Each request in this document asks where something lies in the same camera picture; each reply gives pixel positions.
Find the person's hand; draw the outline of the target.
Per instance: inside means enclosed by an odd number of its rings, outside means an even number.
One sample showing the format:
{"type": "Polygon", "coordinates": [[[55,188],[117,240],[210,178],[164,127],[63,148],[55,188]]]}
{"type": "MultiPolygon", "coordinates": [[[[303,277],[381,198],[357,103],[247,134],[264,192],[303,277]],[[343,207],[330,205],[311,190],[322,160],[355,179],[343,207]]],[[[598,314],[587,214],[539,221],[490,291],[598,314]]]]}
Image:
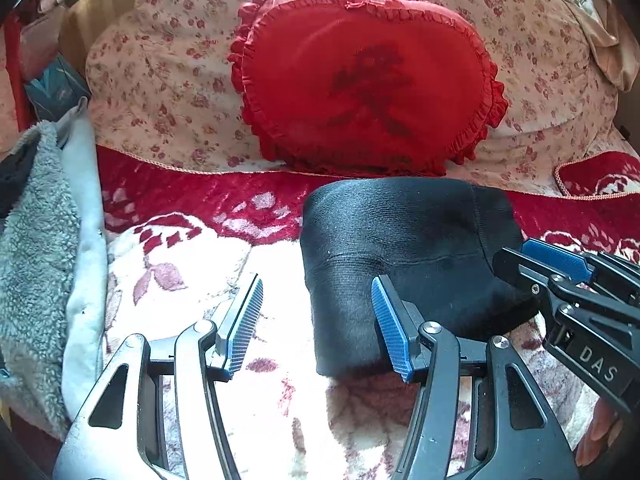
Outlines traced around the person's hand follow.
{"type": "Polygon", "coordinates": [[[593,416],[587,432],[579,441],[575,462],[578,467],[592,464],[609,448],[622,432],[623,419],[603,399],[594,406],[593,416]]]}

